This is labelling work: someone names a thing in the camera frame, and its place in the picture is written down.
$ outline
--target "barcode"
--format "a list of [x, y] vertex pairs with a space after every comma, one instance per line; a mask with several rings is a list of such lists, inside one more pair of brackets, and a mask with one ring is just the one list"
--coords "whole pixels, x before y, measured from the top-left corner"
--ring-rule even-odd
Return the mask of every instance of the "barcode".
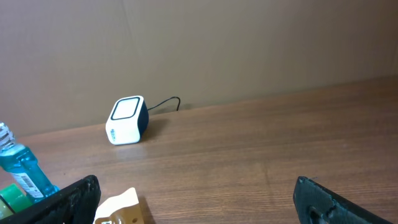
[[28, 188], [34, 188], [32, 182], [27, 178], [26, 176], [21, 176], [22, 180], [24, 180], [25, 184], [28, 186]]

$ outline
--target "bottle label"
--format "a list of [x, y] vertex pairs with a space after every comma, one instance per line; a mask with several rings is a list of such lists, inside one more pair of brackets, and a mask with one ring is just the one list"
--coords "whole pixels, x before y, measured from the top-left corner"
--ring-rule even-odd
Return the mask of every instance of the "bottle label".
[[18, 184], [26, 191], [26, 193], [30, 194], [33, 198], [42, 198], [44, 195], [40, 192], [40, 190], [36, 187], [33, 181], [26, 173], [20, 174], [11, 174], [14, 179], [18, 182]]

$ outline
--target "blue bottle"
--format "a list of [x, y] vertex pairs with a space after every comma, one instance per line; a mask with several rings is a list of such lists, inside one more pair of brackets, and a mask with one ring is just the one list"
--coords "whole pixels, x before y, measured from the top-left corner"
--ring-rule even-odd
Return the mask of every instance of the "blue bottle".
[[32, 203], [59, 191], [37, 165], [37, 159], [32, 151], [16, 143], [14, 134], [2, 122], [0, 122], [0, 165], [26, 191], [26, 196]]

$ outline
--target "black object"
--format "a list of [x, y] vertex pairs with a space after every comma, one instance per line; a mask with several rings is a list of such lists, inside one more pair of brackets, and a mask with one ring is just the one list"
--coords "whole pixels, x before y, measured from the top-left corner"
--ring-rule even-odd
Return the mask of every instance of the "black object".
[[167, 102], [167, 101], [169, 101], [169, 100], [171, 100], [171, 99], [178, 99], [178, 105], [177, 105], [177, 109], [176, 109], [176, 111], [178, 111], [178, 109], [180, 108], [180, 103], [181, 103], [181, 99], [180, 99], [178, 96], [172, 96], [172, 97], [170, 97], [169, 99], [164, 100], [163, 102], [159, 103], [158, 105], [149, 108], [148, 110], [152, 110], [152, 109], [154, 109], [154, 108], [156, 108], [156, 107], [162, 105], [163, 103], [165, 103], [165, 102]]
[[89, 175], [0, 224], [91, 224], [100, 202], [98, 179]]
[[293, 201], [301, 224], [391, 223], [306, 177], [298, 177]]

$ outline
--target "white speaker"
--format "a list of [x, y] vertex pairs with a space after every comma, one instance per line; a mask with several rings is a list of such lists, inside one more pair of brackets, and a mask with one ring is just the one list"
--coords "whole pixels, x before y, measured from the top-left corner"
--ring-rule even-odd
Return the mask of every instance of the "white speaker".
[[114, 145], [137, 143], [149, 122], [148, 109], [142, 96], [118, 100], [105, 125], [109, 141]]

